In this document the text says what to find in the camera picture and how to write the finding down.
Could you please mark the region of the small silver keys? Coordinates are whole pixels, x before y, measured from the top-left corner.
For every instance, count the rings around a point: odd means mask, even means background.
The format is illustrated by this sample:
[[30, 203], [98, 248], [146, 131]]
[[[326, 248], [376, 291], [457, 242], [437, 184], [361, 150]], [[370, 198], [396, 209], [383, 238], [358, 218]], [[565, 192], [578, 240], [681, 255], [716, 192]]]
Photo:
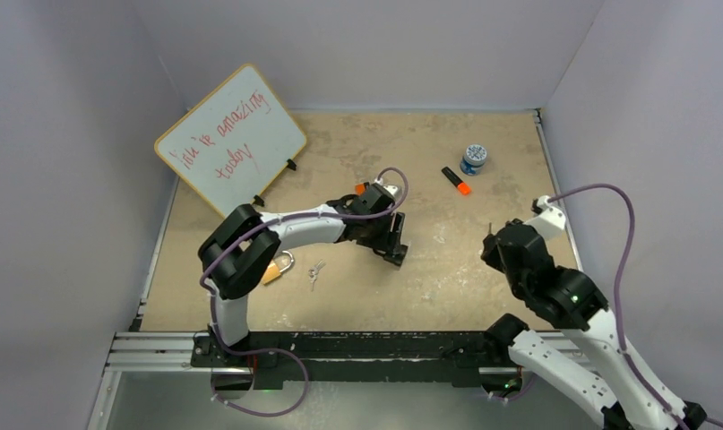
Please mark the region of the small silver keys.
[[320, 260], [315, 265], [309, 268], [308, 270], [308, 278], [310, 283], [311, 291], [314, 291], [316, 281], [318, 280], [319, 274], [321, 269], [326, 265], [326, 262], [324, 260]]

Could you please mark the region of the brass padlock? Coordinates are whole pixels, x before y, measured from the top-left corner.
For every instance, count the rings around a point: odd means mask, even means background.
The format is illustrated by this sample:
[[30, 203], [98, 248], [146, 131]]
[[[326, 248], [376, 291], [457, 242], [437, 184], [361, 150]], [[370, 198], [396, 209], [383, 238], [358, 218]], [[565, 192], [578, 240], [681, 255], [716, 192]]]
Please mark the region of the brass padlock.
[[290, 271], [295, 264], [295, 257], [290, 251], [281, 251], [271, 260], [265, 273], [262, 276], [261, 284], [268, 285], [281, 277], [285, 272]]

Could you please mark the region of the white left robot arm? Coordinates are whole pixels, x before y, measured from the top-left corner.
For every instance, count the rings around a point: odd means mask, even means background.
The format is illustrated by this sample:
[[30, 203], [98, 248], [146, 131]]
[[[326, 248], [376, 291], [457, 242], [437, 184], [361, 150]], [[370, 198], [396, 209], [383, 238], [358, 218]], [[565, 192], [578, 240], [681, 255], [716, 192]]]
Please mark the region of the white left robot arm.
[[249, 294], [280, 253], [307, 245], [353, 242], [386, 262], [402, 265], [408, 248], [401, 242], [405, 215], [389, 186], [370, 184], [311, 210], [283, 213], [236, 207], [200, 246], [201, 285], [211, 298], [213, 354], [225, 366], [238, 366], [248, 354]]

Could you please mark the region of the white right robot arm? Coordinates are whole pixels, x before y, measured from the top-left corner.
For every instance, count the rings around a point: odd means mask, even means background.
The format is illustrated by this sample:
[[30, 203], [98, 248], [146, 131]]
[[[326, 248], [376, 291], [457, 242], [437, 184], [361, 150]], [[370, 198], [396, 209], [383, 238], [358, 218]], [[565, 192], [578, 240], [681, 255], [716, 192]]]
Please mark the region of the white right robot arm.
[[493, 363], [510, 360], [542, 378], [603, 429], [698, 429], [704, 408], [670, 391], [628, 340], [616, 333], [615, 312], [586, 274], [555, 264], [545, 238], [513, 220], [483, 241], [481, 259], [505, 275], [512, 294], [559, 330], [588, 359], [588, 370], [547, 345], [513, 314], [485, 332]]

